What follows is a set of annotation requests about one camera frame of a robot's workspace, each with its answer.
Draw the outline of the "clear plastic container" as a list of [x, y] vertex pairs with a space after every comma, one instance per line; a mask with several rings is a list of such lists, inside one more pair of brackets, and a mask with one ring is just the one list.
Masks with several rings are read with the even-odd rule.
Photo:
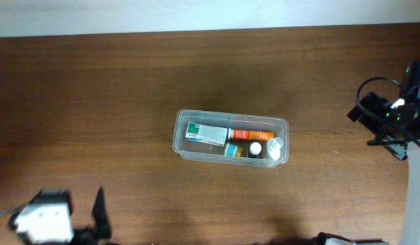
[[[250, 131], [268, 131], [274, 133], [274, 138], [279, 137], [284, 141], [279, 160], [272, 161], [248, 158], [248, 147], [253, 142], [259, 142], [262, 149], [267, 141], [258, 140], [233, 140], [226, 139], [226, 143], [236, 144], [243, 148], [241, 157], [225, 157], [224, 146], [194, 142], [185, 138], [188, 123], [198, 123], [213, 127], [227, 129], [243, 129]], [[226, 163], [250, 167], [276, 167], [285, 163], [289, 158], [289, 123], [283, 118], [232, 114], [223, 112], [207, 112], [199, 110], [179, 111], [174, 129], [174, 151], [183, 159], [191, 161], [204, 161], [209, 163]]]

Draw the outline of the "white green medicine box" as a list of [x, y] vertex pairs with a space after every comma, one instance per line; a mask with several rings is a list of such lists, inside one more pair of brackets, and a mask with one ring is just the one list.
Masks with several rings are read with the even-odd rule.
[[189, 122], [185, 133], [185, 138], [194, 142], [210, 144], [214, 146], [224, 146], [227, 139], [227, 128], [202, 125]]

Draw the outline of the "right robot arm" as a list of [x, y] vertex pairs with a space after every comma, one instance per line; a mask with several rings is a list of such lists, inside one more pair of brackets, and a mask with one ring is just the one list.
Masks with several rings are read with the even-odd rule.
[[[408, 145], [408, 192], [403, 228], [399, 245], [420, 245], [420, 147]], [[380, 240], [352, 241], [330, 233], [320, 233], [315, 238], [320, 245], [374, 245], [384, 244]]]

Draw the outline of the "orange tablet tube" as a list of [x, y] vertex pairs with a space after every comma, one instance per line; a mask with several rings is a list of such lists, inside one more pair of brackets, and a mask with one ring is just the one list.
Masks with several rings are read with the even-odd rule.
[[228, 129], [227, 138], [233, 140], [258, 140], [267, 141], [274, 138], [273, 132], [250, 131], [243, 129]]

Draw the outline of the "dark bottle white cap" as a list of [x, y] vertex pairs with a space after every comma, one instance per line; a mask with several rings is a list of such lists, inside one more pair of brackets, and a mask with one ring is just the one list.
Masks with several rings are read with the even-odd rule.
[[248, 158], [253, 158], [253, 159], [260, 159], [261, 158], [261, 151], [262, 151], [261, 144], [259, 142], [253, 142], [248, 147], [247, 157]]

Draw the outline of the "small blue-labelled gold-cap bottle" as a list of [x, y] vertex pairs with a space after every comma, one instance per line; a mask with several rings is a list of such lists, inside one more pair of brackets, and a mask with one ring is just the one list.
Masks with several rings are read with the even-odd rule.
[[226, 143], [223, 155], [225, 157], [241, 157], [243, 148], [231, 143]]

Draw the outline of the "white squeeze bottle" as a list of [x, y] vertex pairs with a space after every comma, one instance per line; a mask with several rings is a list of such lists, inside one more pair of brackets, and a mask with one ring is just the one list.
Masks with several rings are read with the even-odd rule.
[[269, 139], [262, 150], [262, 158], [263, 159], [267, 159], [267, 160], [272, 160], [272, 161], [277, 161], [279, 160], [280, 156], [281, 156], [281, 149], [284, 146], [284, 141], [279, 138], [272, 138]]

